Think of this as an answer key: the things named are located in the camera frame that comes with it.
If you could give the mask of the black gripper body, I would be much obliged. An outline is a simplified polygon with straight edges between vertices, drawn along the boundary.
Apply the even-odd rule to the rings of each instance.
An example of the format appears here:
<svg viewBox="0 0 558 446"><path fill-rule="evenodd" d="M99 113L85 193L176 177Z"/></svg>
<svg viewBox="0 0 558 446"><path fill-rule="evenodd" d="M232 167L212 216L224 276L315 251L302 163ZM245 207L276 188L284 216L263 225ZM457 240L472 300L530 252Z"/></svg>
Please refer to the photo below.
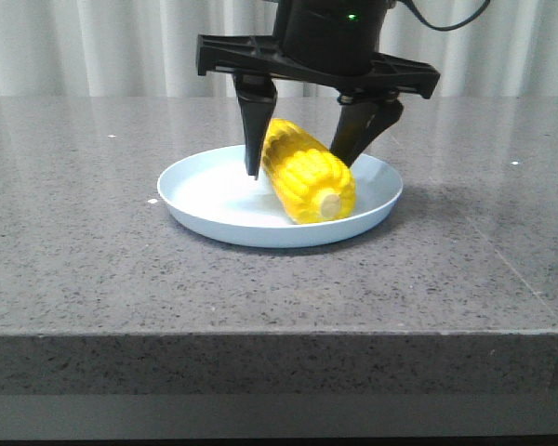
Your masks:
<svg viewBox="0 0 558 446"><path fill-rule="evenodd" d="M230 74L237 87L269 91L275 79L365 92L430 98L440 74L431 65L376 50L389 1L280 1L270 35L201 35L199 74Z"/></svg>

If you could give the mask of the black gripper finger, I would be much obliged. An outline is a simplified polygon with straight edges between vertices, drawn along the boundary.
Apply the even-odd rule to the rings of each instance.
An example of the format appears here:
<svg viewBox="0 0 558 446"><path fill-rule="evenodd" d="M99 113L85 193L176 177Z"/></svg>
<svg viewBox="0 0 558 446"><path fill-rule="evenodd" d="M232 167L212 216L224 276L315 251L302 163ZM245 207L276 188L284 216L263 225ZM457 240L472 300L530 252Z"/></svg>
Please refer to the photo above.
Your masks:
<svg viewBox="0 0 558 446"><path fill-rule="evenodd" d="M404 110L395 91L377 95L361 92L338 98L340 116L330 151L351 167L359 155L385 130L394 125Z"/></svg>
<svg viewBox="0 0 558 446"><path fill-rule="evenodd" d="M243 122L246 172L257 178L264 140L276 105L276 88L268 75L236 73L233 84Z"/></svg>

